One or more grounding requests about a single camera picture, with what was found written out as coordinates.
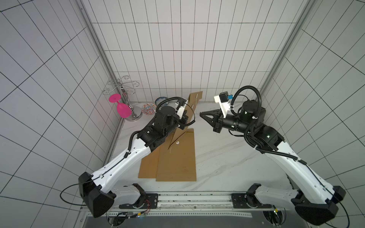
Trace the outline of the brown kraft file bag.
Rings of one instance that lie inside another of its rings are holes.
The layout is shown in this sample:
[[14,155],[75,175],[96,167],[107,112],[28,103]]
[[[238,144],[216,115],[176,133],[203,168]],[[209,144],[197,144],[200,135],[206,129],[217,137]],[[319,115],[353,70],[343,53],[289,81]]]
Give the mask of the brown kraft file bag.
[[138,178],[140,179],[155,179],[159,162],[160,147],[156,148],[148,156],[141,161]]
[[160,146],[156,181],[197,181],[194,133],[182,146],[169,149],[172,134]]

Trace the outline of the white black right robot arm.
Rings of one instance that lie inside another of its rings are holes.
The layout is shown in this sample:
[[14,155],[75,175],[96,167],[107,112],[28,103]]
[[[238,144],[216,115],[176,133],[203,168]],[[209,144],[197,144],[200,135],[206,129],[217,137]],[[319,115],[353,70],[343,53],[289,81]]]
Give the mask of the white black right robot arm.
[[336,217],[346,191],[322,179],[276,129],[264,124],[266,109],[262,107],[257,88],[246,85],[234,95],[222,92],[214,100],[219,109],[200,112],[200,117],[213,131],[220,133],[225,128],[229,133],[238,132],[237,137],[242,137],[254,150],[273,160],[298,187],[281,190],[254,183],[244,194],[243,203],[252,209],[271,205],[294,210],[315,226]]

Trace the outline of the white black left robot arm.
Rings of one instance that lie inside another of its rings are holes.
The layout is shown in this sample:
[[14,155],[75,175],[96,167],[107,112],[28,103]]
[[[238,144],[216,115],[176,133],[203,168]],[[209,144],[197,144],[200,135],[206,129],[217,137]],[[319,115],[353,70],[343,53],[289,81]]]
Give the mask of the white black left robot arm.
[[154,118],[142,129],[131,134],[128,147],[108,164],[94,171],[85,172],[78,178],[79,193],[85,205],[98,218],[117,205],[142,207],[145,191],[132,184],[117,188],[120,178],[138,161],[148,156],[177,128],[190,125],[185,108],[186,99],[172,97],[162,101],[156,107]]

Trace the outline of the brown kraft file bags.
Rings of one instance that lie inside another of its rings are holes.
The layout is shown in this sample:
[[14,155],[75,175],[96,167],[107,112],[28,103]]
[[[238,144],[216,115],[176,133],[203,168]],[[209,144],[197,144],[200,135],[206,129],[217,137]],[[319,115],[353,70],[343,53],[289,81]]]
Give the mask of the brown kraft file bags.
[[194,133],[191,126],[195,122],[195,109],[199,101],[202,99],[202,91],[191,93],[188,97],[187,103],[184,105],[184,111],[178,111],[178,114],[182,114],[182,118],[178,120],[178,123],[182,123],[183,129],[178,126],[178,128],[173,132],[172,139],[169,145],[169,149],[174,147],[182,146],[189,141]]

